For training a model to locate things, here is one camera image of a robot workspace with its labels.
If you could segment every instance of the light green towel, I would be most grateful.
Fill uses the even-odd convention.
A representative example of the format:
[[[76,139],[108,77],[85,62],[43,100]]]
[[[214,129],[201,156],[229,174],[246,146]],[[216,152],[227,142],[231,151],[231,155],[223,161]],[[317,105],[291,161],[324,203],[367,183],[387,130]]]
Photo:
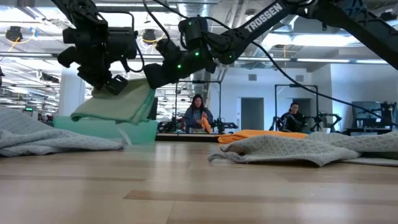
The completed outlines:
[[[110,119],[116,123],[146,121],[155,98],[155,90],[149,87],[146,78],[129,80],[129,84],[115,96],[105,88],[94,89],[93,97],[80,105],[71,117],[78,121],[85,117]]]

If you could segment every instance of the doorway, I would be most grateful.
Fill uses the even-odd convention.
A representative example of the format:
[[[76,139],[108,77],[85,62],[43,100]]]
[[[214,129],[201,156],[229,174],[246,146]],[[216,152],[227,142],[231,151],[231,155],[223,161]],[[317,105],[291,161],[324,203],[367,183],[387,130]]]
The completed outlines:
[[[311,100],[312,99],[293,99],[294,103],[298,103],[298,112],[300,112],[304,116],[311,116]],[[307,127],[303,128],[303,131],[310,131],[310,128],[313,125],[313,119],[308,119]]]
[[[264,130],[264,99],[241,98],[241,130]]]

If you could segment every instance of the white wall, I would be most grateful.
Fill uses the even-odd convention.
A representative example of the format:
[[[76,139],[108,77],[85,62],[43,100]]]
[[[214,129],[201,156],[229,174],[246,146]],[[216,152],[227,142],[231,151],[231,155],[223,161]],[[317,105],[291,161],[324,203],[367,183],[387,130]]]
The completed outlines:
[[[331,79],[333,97],[339,100],[398,101],[398,71],[390,65],[332,64]],[[334,101],[333,112],[343,118],[343,128],[351,126],[350,106]]]
[[[312,73],[312,83],[314,85],[318,85],[318,91],[319,93],[322,93],[326,96],[331,96],[332,91],[331,91],[331,66],[330,64],[323,66],[322,68],[319,68],[315,72]],[[315,100],[313,101],[313,106],[312,108],[315,109]],[[332,113],[333,112],[333,104],[331,100],[326,99],[322,96],[319,96],[319,110],[322,112],[326,113]],[[315,116],[317,113],[316,110],[313,110],[313,116]]]
[[[303,84],[311,84],[311,75],[306,69],[288,68],[287,74],[294,78],[296,75],[305,75]],[[248,74],[257,74],[257,81],[249,81]],[[226,122],[237,123],[238,98],[253,97],[264,98],[264,129],[272,124],[275,115],[274,86],[275,84],[291,84],[280,72],[271,69],[246,70],[244,68],[229,68],[221,84],[221,117]],[[214,117],[218,117],[219,100],[218,92],[214,87],[210,88],[209,109]],[[300,88],[285,88],[278,95],[278,115],[287,112],[293,98],[313,98],[311,93]]]

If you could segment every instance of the cloth fold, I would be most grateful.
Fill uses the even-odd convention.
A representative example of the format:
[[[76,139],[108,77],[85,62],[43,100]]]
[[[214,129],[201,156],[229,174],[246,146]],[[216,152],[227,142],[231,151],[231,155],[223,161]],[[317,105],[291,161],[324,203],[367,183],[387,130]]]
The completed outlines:
[[[379,136],[312,133],[303,139],[255,136],[221,146],[224,154],[208,159],[236,163],[306,160],[324,166],[333,161],[398,166],[398,131]]]
[[[242,130],[238,131],[235,134],[223,134],[218,136],[218,142],[223,144],[229,144],[238,140],[254,137],[254,136],[262,136],[262,135],[271,135],[271,136],[284,136],[288,138],[297,138],[302,139],[307,137],[307,134],[303,133],[285,133],[281,131],[261,131],[261,130]]]
[[[152,108],[155,90],[152,90],[146,78],[129,80],[119,95],[113,95],[105,88],[94,89],[93,97],[80,105],[71,117],[78,121],[85,117],[110,119],[117,123],[137,124],[146,121]]]
[[[201,117],[201,126],[207,131],[207,133],[211,134],[211,126],[206,116]]]
[[[41,156],[56,152],[122,148],[116,142],[56,129],[18,110],[0,106],[0,156]]]

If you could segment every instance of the black jacket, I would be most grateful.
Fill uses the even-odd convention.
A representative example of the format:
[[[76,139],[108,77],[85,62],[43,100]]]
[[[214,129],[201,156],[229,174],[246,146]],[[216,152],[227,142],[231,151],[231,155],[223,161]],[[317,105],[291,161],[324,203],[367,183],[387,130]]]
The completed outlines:
[[[307,125],[307,122],[304,116],[301,113],[291,114],[286,113],[283,114],[280,119],[283,122],[283,129],[289,130],[291,132],[300,133],[303,131],[303,127]]]

